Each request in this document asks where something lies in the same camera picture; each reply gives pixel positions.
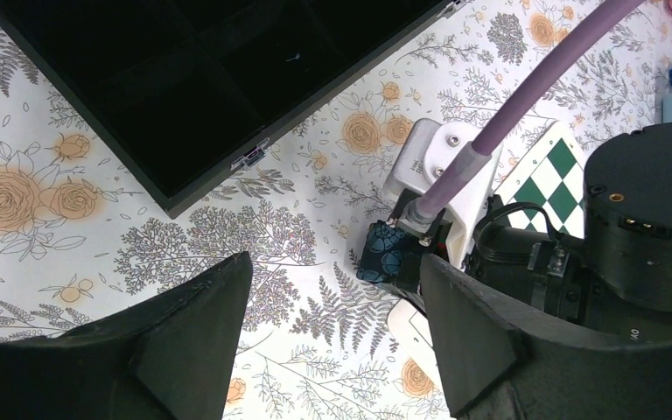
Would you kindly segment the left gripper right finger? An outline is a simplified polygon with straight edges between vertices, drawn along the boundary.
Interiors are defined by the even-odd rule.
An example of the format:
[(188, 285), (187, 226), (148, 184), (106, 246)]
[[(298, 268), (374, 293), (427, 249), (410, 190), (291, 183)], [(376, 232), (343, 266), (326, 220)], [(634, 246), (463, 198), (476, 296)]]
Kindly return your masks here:
[(457, 419), (672, 419), (672, 340), (595, 332), (484, 285), (436, 255), (420, 285)]

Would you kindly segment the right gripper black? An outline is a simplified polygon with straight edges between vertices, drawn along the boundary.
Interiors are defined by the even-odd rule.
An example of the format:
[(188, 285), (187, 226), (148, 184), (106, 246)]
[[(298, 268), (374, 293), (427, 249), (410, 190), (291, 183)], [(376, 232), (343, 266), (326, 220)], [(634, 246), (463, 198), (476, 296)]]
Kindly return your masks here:
[[(550, 232), (512, 227), (510, 217), (530, 211)], [(576, 325), (586, 321), (589, 276), (584, 240), (552, 227), (550, 215), (532, 202), (505, 205), (486, 199), (459, 269), (503, 294)]]

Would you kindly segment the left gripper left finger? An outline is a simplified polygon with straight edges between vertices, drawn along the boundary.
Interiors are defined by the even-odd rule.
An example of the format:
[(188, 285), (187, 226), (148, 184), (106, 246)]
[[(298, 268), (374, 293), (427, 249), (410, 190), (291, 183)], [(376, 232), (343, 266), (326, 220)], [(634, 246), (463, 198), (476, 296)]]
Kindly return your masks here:
[(195, 278), (57, 337), (0, 343), (0, 419), (219, 419), (253, 264)]

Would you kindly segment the dark blue floral tie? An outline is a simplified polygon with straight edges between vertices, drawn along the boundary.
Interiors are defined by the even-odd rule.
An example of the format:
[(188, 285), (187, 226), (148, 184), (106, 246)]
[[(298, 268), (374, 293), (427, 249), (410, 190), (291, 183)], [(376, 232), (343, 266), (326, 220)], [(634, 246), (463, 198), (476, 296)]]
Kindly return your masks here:
[(397, 277), (404, 257), (415, 251), (418, 239), (384, 220), (370, 225), (356, 277), (373, 284), (386, 283)]

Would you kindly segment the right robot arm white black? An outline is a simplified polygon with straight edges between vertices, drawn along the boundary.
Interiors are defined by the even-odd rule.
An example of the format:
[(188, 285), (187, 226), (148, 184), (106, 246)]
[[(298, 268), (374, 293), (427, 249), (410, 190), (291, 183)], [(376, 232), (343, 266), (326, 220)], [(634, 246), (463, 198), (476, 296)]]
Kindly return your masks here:
[(618, 135), (583, 173), (584, 230), (533, 232), (492, 201), (460, 268), (541, 312), (631, 340), (672, 339), (672, 122)]

